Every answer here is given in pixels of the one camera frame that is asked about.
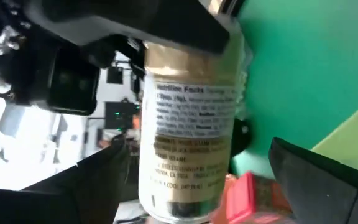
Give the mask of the yellow green plastic bin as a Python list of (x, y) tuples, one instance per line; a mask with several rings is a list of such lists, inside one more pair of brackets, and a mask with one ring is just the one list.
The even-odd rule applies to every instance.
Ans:
[(358, 170), (358, 110), (312, 151)]

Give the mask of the smoked paprika tin red lid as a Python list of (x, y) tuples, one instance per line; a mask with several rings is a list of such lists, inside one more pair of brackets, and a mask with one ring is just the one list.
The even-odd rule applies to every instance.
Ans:
[(296, 224), (277, 182), (251, 172), (227, 191), (226, 217), (229, 224)]

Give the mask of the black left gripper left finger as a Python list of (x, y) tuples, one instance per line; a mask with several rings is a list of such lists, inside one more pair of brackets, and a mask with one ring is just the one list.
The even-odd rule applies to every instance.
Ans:
[(128, 165), (116, 142), (22, 190), (0, 189), (0, 224), (113, 224)]

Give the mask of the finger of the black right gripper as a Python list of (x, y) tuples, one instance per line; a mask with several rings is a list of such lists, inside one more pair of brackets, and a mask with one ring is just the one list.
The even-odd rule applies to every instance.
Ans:
[(198, 0), (24, 0), (28, 19), (78, 46), (115, 34), (220, 54), (229, 32)]

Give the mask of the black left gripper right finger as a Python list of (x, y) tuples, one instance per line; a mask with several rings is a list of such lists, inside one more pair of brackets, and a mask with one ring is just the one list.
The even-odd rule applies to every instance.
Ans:
[(274, 137), (272, 172), (298, 224), (358, 224), (358, 170)]

